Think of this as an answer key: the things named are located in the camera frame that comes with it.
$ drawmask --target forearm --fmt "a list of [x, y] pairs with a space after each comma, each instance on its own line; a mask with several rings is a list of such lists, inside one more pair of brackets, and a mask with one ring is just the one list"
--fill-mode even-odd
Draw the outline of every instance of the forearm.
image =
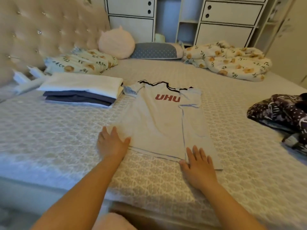
[[202, 189], [225, 230], [265, 230], [250, 213], [218, 183]]
[[118, 161], [105, 158], [57, 201], [32, 230], [91, 230]]

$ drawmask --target stack of folded clothes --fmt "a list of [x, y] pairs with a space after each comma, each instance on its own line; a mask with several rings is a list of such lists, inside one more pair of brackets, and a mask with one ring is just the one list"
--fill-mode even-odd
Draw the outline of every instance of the stack of folded clothes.
[[38, 90], [46, 100], [86, 103], [111, 108], [121, 96], [122, 78], [78, 73], [54, 73]]

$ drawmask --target gray polka dot pillow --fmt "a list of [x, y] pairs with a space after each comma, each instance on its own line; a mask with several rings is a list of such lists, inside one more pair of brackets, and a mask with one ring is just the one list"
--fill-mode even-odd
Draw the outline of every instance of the gray polka dot pillow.
[[183, 57], [183, 49], [177, 43], [143, 42], [136, 43], [130, 58], [170, 60]]

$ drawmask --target tufted headboard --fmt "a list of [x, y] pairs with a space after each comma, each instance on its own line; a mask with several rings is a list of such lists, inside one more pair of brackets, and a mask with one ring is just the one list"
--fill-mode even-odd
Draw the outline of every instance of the tufted headboard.
[[100, 31], [110, 29], [103, 7], [78, 0], [0, 0], [0, 87], [12, 80], [12, 68], [44, 68], [43, 59], [75, 46], [97, 49]]

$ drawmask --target floral pillow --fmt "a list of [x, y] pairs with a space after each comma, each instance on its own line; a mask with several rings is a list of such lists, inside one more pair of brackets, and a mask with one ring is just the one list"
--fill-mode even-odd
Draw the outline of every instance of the floral pillow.
[[75, 48], [71, 53], [45, 59], [45, 73], [73, 72], [100, 75], [118, 65], [115, 57], [98, 50]]

